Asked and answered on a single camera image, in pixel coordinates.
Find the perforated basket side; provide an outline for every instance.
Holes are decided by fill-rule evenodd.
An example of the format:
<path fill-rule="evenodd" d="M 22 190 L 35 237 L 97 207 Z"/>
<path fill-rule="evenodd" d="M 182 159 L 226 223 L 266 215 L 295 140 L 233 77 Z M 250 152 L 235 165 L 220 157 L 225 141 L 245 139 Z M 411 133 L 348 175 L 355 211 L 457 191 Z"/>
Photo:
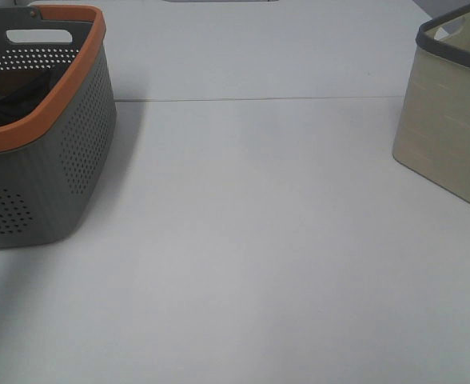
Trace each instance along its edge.
<path fill-rule="evenodd" d="M 59 65 L 69 66 L 81 46 L 77 42 L 70 46 L 57 45 L 6 45 L 0 55 L 0 70 L 45 69 Z"/>
<path fill-rule="evenodd" d="M 102 172 L 115 122 L 102 47 L 51 129 L 0 153 L 0 248 L 53 242 L 74 230 Z"/>

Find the basket handle hole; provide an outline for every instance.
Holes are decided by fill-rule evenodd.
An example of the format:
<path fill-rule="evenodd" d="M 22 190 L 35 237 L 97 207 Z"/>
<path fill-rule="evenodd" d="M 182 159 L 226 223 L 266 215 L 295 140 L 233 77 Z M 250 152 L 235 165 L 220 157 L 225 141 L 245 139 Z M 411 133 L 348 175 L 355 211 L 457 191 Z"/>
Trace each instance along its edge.
<path fill-rule="evenodd" d="M 464 28 L 464 22 L 466 19 L 464 17 L 461 18 L 454 18 L 445 24 L 440 25 L 437 29 L 434 38 L 436 40 L 443 40 L 448 36 L 453 36 L 454 34 L 458 34 Z"/>
<path fill-rule="evenodd" d="M 8 30 L 6 36 L 13 44 L 70 44 L 73 41 L 67 30 Z"/>

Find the beige fabric storage bin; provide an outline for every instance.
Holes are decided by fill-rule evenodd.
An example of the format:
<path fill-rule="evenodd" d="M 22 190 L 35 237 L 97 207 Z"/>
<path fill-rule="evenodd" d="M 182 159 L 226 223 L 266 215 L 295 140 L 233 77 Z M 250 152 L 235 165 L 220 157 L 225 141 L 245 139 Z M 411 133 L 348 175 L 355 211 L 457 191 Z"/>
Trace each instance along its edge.
<path fill-rule="evenodd" d="M 470 202 L 470 5 L 426 22 L 416 42 L 393 157 Z"/>

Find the storage bin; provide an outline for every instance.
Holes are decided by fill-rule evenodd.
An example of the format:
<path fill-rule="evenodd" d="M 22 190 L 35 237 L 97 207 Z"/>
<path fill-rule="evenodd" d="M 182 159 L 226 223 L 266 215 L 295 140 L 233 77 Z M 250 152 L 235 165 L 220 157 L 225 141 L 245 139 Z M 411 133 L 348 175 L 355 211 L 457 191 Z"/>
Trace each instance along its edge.
<path fill-rule="evenodd" d="M 470 5 L 426 22 L 416 43 L 393 156 L 470 202 Z"/>
<path fill-rule="evenodd" d="M 66 30 L 72 42 L 13 43 L 8 30 Z M 68 66 L 33 112 L 0 126 L 0 248 L 53 242 L 78 224 L 116 121 L 105 32 L 90 6 L 0 8 L 0 70 Z"/>

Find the gray plastic basket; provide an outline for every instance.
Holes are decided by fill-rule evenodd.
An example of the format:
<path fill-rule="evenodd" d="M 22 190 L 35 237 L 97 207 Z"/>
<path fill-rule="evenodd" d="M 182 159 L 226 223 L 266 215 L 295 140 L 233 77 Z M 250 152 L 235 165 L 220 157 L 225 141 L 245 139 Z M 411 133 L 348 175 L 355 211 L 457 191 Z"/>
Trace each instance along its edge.
<path fill-rule="evenodd" d="M 71 44 L 13 44 L 7 30 L 59 29 Z M 0 8 L 0 69 L 70 66 L 26 118 L 0 127 L 0 248 L 48 243 L 77 225 L 113 137 L 116 108 L 100 10 Z"/>

